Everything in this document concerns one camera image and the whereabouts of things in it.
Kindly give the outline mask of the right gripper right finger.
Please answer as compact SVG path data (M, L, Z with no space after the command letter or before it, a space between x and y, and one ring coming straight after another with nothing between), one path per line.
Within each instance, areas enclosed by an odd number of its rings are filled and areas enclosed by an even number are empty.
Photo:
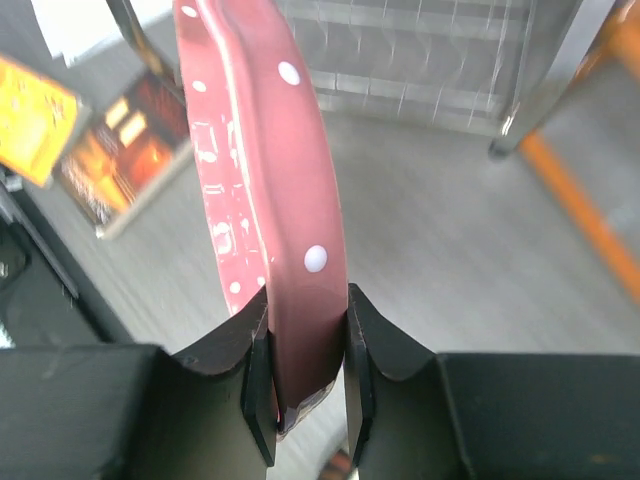
M359 468L418 468L433 354L349 285L344 383L348 442Z

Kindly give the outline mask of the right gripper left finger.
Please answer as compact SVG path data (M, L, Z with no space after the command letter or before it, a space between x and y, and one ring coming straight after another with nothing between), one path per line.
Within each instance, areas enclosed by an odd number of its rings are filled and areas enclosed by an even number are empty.
M275 464L277 408L265 289L238 313L174 355L194 375L191 395L212 456L236 468Z

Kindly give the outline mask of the pink dotted plate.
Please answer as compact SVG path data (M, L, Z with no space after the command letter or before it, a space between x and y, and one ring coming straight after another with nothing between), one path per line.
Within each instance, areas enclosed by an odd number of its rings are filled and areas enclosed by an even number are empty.
M282 432L331 388L348 304L339 194L315 91L272 1L178 1L191 140L225 300L267 297Z

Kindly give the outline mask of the steel dish rack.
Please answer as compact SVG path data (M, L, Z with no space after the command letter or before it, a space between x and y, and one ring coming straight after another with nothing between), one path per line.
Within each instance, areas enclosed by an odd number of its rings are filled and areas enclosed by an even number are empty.
M576 1L176 1L177 66L129 1L126 41L178 80L194 121L229 115L250 142L317 131L321 111L484 134L512 151L535 121Z

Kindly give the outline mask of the orange wooden shelf rack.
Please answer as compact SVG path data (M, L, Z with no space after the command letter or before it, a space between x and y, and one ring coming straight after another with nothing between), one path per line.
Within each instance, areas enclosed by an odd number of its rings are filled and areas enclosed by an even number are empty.
M639 4L603 2L594 41L520 151L633 303L639 301Z

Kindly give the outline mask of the dark paperback book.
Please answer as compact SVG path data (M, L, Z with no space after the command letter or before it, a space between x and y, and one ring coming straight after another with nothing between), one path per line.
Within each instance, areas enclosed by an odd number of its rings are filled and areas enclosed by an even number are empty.
M117 236L192 158L184 98L145 70L56 168L97 237Z

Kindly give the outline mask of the orange booklet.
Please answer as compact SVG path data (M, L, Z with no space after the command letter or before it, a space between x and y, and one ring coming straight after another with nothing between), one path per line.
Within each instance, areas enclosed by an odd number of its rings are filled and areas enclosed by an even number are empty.
M1 58L1 164L43 187L80 136L92 109L75 92Z

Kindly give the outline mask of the stack of white papers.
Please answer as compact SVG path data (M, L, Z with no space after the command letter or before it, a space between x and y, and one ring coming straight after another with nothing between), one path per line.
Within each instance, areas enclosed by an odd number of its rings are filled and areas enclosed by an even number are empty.
M52 58L71 66L122 40L136 52L151 47L144 28L171 14L170 1L33 0Z

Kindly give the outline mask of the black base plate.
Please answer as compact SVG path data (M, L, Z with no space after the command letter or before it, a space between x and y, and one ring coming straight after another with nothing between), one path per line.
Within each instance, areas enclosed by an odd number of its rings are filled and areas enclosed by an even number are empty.
M132 341L22 178L3 167L1 347Z

